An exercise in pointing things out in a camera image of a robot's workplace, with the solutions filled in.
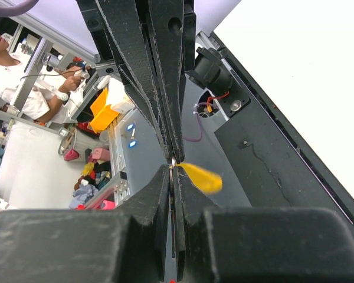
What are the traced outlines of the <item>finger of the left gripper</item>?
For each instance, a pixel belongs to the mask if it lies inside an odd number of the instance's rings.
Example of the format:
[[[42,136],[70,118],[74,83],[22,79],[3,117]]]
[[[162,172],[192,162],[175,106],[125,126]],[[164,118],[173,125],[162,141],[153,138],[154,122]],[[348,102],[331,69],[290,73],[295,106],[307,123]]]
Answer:
[[[153,127],[165,159],[171,161],[165,122],[146,50],[136,1],[77,1],[102,60],[113,56],[125,91]]]
[[[136,1],[155,94],[149,95],[155,132],[165,159],[185,159],[182,107],[185,73],[194,69],[196,14],[193,1]]]

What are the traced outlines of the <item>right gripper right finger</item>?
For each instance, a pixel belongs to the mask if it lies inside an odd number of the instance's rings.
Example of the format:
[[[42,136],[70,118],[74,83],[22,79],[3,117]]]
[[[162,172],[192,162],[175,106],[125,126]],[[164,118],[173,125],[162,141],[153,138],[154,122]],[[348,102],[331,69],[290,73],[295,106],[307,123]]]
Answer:
[[[221,208],[173,170],[182,282],[354,282],[354,228],[323,208]]]

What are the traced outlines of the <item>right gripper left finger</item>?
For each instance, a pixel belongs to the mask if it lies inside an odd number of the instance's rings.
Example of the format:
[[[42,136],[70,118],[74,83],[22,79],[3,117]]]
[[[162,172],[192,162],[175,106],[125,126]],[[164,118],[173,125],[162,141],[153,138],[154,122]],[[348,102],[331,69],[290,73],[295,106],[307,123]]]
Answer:
[[[169,172],[113,210],[0,212],[0,282],[162,281]]]

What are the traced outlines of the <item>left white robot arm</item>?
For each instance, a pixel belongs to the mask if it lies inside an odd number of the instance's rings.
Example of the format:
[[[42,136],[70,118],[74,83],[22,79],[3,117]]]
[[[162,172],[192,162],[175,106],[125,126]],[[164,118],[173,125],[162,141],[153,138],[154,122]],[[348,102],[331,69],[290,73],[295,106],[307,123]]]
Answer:
[[[123,83],[153,127],[165,159],[182,162],[186,79],[219,95],[232,84],[221,54],[195,46],[194,3],[78,1],[77,5],[98,51],[98,74]]]

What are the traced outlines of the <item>yellow key tag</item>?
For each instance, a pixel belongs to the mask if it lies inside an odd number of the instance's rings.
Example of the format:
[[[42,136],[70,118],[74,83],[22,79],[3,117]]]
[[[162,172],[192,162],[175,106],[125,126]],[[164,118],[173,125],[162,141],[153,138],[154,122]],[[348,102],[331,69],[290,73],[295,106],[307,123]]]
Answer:
[[[178,167],[184,169],[191,182],[204,194],[213,195],[222,190],[222,177],[219,174],[187,162],[178,164]]]

